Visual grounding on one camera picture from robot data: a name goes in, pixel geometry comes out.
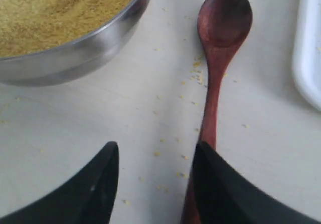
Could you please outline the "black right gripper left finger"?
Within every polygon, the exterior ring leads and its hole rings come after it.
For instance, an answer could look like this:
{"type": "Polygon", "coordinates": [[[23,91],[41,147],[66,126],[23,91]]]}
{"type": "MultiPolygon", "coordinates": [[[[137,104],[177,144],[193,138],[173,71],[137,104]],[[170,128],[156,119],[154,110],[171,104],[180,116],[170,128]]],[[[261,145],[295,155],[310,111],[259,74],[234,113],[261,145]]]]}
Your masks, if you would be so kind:
{"type": "Polygon", "coordinates": [[[108,142],[76,175],[1,223],[109,223],[119,179],[119,147],[108,142]]]}

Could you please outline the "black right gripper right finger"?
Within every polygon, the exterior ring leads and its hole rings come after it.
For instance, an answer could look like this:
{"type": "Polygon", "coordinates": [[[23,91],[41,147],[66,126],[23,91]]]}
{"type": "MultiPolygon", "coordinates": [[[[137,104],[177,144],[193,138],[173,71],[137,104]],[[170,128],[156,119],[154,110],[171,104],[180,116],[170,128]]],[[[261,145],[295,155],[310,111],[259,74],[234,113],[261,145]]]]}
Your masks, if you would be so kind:
{"type": "Polygon", "coordinates": [[[201,223],[318,222],[258,189],[206,142],[195,148],[193,186],[201,223]]]}

